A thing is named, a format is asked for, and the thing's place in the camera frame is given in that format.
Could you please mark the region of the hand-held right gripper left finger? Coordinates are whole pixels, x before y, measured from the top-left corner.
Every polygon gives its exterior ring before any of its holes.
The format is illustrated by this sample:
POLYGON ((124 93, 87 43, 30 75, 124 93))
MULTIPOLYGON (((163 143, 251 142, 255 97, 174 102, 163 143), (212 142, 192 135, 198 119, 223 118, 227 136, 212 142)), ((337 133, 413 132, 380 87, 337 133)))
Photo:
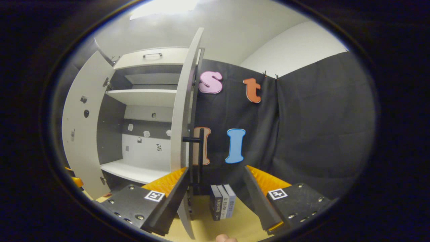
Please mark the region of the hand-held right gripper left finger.
POLYGON ((144 186, 129 184, 100 205, 134 227, 165 236, 188 186, 189 168, 183 167, 144 186))

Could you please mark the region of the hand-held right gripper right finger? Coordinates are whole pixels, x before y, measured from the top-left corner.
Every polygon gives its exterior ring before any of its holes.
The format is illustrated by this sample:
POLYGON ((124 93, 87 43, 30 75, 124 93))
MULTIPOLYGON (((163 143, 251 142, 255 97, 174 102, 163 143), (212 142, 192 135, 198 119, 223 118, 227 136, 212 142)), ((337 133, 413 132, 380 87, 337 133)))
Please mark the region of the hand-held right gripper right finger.
POLYGON ((269 235, 302 227, 334 202, 307 184, 289 184, 250 165, 244 169, 243 179, 255 214, 269 235))

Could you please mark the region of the white cabinet door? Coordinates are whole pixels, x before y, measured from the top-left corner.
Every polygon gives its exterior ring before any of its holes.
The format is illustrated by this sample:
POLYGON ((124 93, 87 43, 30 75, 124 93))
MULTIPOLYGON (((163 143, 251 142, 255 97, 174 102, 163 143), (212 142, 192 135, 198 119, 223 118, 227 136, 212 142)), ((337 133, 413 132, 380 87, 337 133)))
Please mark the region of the white cabinet door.
POLYGON ((181 177, 181 191, 179 192, 181 204, 177 213, 190 239, 195 239, 189 214, 187 193, 190 182, 192 182, 192 164, 186 165, 186 162, 192 161, 192 158, 187 158, 188 144, 183 141, 183 137, 193 138, 193 135, 189 134, 188 131, 189 103, 191 101, 191 88, 195 79, 194 75, 203 32, 203 27, 198 28, 188 48, 178 80, 171 122, 171 170, 185 169, 184 175, 181 177))
POLYGON ((62 115, 62 142, 67 162, 93 198, 107 194, 101 180, 97 128, 101 103, 114 68, 95 51, 78 72, 66 97, 62 115))

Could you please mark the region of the white cabinet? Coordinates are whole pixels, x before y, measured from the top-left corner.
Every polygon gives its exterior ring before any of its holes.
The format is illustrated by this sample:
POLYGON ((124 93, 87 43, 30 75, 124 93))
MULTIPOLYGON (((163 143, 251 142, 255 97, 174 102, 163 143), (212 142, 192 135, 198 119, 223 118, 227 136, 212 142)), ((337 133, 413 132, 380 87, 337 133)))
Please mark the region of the white cabinet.
MULTIPOLYGON (((199 49, 198 69, 204 49, 199 49)), ((114 70, 107 91, 177 90, 182 65, 142 66, 114 70)), ((188 131, 193 128, 195 79, 191 88, 188 131)), ((101 171, 112 192, 126 184, 145 185, 172 172, 170 166, 173 107, 128 106, 105 94, 99 115, 101 171)))

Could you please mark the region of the white cabinet shelf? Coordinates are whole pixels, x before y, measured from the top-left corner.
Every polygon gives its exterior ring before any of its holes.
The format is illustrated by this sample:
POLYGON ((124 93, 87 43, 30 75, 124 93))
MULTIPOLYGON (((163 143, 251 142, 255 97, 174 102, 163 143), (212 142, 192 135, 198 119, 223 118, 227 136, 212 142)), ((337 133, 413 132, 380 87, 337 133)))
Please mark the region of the white cabinet shelf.
POLYGON ((173 107, 176 90, 173 89, 120 89, 107 95, 128 106, 173 107))

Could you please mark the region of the white cabinet drawer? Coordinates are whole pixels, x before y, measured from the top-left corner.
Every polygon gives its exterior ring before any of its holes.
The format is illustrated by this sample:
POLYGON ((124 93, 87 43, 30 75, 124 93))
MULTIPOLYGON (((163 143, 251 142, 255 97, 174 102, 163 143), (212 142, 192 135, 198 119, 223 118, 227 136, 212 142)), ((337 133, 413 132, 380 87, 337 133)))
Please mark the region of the white cabinet drawer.
POLYGON ((143 49, 131 53, 124 54, 118 62, 113 66, 115 70, 129 69, 142 66, 157 66, 157 65, 183 65, 189 48, 188 47, 164 47, 143 49), (144 54, 162 53, 163 56, 149 56, 143 58, 144 54))

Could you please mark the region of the light blue book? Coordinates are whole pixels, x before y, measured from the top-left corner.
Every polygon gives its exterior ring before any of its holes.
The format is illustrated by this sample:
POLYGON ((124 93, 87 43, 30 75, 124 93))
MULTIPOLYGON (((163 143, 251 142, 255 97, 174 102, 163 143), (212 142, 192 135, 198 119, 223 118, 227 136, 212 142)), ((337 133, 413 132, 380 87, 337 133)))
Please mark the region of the light blue book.
POLYGON ((231 218, 234 212, 236 194, 229 184, 223 184, 223 187, 229 196, 226 218, 231 218))

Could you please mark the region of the grey book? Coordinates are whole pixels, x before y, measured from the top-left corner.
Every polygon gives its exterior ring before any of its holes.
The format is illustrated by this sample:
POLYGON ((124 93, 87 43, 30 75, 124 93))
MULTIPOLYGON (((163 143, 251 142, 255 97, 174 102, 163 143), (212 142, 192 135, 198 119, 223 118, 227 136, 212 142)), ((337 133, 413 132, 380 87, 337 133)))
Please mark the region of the grey book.
POLYGON ((230 196, 223 185, 217 185, 222 195, 220 219, 226 219, 229 207, 230 196))

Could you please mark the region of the dark blue book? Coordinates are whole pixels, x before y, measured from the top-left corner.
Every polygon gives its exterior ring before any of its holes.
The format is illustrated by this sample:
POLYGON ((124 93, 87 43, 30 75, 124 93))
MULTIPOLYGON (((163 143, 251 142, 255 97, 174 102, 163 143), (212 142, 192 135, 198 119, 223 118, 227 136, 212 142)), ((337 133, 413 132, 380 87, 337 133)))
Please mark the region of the dark blue book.
POLYGON ((211 191, 209 197, 211 216, 214 221, 219 221, 221 219, 223 196, 216 185, 211 185, 210 188, 211 191))

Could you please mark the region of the black backdrop cloth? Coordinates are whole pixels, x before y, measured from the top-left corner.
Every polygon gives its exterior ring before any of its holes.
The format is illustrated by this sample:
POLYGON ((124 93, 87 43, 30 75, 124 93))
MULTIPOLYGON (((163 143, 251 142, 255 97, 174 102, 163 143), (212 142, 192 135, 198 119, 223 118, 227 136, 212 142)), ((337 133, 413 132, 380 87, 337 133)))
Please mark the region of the black backdrop cloth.
MULTIPOLYGON (((50 103, 54 141, 69 168, 62 142, 66 97, 95 41, 60 69, 50 103)), ((250 165, 328 196, 344 194, 366 160, 375 131, 370 79, 354 55, 341 52, 275 78, 220 61, 201 59, 195 74, 190 134, 204 128, 203 174, 195 194, 230 184, 242 199, 250 165)))

